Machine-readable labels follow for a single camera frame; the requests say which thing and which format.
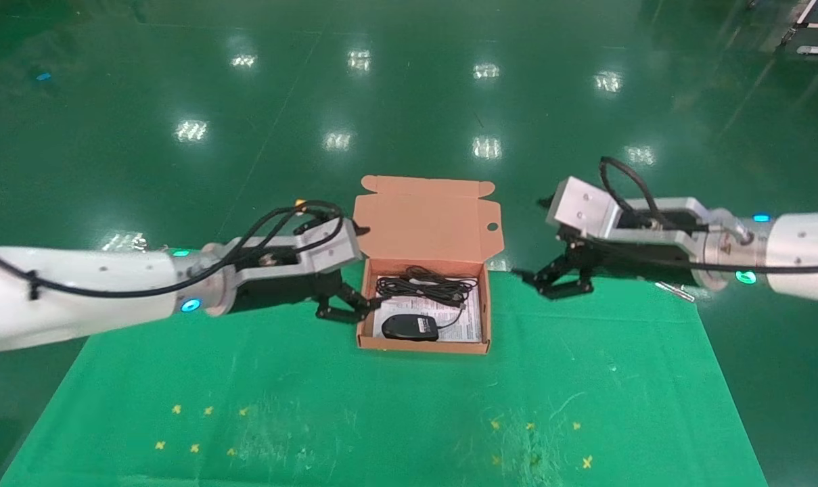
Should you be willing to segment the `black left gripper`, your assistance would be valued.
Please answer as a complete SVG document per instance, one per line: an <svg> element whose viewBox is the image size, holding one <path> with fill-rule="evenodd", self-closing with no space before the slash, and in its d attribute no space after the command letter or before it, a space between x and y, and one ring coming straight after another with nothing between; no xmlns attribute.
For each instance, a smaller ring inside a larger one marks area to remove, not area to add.
<svg viewBox="0 0 818 487"><path fill-rule="evenodd" d="M368 226L353 225L354 234L362 237L371 231ZM346 303L348 309L331 305L332 298ZM232 312L278 307L306 301L318 302L316 317L335 323L362 323L379 309L382 297L367 298L343 281L342 272L289 275L273 279L246 281L239 286Z"/></svg>

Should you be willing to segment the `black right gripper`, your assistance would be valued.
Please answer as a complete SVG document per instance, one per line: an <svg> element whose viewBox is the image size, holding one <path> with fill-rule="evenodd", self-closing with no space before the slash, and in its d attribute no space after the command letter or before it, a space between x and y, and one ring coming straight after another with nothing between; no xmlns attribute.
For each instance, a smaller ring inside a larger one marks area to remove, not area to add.
<svg viewBox="0 0 818 487"><path fill-rule="evenodd" d="M537 206L550 210L557 195L539 198ZM672 241L593 241L576 230L560 230L563 255L539 269L513 269L523 283L551 301L593 293L592 275L690 275L706 241L705 232L675 232Z"/></svg>

